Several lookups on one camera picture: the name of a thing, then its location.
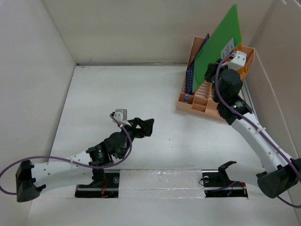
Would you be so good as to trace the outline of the orange folder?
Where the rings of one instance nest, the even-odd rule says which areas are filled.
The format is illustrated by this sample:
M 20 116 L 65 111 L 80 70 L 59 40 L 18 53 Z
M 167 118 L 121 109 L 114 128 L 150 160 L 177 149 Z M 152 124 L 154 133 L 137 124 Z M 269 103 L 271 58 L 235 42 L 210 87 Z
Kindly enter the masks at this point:
M 246 46 L 243 46 L 242 44 L 239 44 L 236 47 L 236 50 L 239 50 L 239 51 L 242 51 L 242 52 L 246 53 L 246 62 L 245 62 L 244 67 L 237 70 L 237 72 L 240 75 L 240 79 L 242 81 L 244 81 L 246 76 L 247 76 L 247 73 L 248 73 L 249 69 L 251 68 L 253 60 L 254 60 L 254 48 L 246 47 Z

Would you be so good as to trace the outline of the blue folder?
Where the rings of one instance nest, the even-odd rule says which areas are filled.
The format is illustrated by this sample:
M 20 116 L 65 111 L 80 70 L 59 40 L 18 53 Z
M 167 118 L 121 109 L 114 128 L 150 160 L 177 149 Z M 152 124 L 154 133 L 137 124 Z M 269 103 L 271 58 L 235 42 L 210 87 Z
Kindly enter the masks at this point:
M 187 70 L 186 70 L 186 74 L 185 74 L 185 87 L 184 87 L 185 94 L 189 94 L 189 95 L 193 94 L 195 56 L 202 49 L 202 47 L 207 42 L 209 37 L 210 37 L 209 34 L 207 34 L 205 36 L 205 38 L 200 38 L 197 36 L 194 37 L 192 47 L 191 47 L 190 57 L 189 57 L 188 65 L 187 65 Z

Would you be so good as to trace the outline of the green folder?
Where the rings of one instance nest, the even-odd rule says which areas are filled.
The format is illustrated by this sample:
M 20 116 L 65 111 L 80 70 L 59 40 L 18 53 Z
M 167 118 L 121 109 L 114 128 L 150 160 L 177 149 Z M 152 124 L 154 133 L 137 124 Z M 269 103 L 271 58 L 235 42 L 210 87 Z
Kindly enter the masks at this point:
M 205 81 L 207 66 L 220 58 L 225 58 L 241 42 L 238 8 L 237 4 L 234 4 L 195 56 L 193 92 Z

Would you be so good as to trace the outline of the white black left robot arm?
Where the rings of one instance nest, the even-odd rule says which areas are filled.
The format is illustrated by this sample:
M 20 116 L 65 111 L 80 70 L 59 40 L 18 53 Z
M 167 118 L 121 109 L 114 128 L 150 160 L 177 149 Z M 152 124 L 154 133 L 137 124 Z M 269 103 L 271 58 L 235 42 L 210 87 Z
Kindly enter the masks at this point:
M 154 119 L 114 122 L 120 132 L 71 157 L 53 156 L 51 162 L 44 163 L 32 163 L 32 158 L 22 160 L 16 171 L 17 202 L 28 202 L 47 191 L 79 184 L 84 175 L 88 175 L 91 187 L 101 186 L 105 182 L 104 169 L 124 162 L 136 138 L 152 135 Z

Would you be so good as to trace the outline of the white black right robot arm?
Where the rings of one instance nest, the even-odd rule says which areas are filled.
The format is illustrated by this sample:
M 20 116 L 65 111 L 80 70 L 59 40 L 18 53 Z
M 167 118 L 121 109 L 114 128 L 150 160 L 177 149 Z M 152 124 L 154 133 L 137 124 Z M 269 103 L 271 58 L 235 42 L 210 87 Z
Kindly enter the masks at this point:
M 218 60 L 208 65 L 205 80 L 213 85 L 213 101 L 219 115 L 242 136 L 261 163 L 250 168 L 230 161 L 217 174 L 219 183 L 227 186 L 233 181 L 246 182 L 258 186 L 272 199 L 297 185 L 301 180 L 301 160 L 277 145 L 238 95 L 243 85 L 239 73 Z

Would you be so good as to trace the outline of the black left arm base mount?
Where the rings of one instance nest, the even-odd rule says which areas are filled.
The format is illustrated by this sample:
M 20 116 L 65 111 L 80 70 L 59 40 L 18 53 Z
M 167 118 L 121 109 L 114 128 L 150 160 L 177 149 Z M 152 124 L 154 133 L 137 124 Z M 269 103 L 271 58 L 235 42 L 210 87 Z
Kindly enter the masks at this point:
M 92 182 L 88 185 L 77 185 L 76 198 L 118 198 L 119 197 L 119 170 L 92 170 Z

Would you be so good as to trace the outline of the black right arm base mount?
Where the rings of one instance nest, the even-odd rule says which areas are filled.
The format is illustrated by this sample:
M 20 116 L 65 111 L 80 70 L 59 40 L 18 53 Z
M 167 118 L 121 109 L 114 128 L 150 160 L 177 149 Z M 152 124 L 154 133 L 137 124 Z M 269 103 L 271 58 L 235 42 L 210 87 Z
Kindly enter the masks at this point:
M 218 169 L 202 170 L 202 177 L 199 184 L 204 188 L 206 198 L 248 198 L 246 184 L 240 181 L 231 181 L 226 173 L 226 169 L 237 163 L 229 161 Z

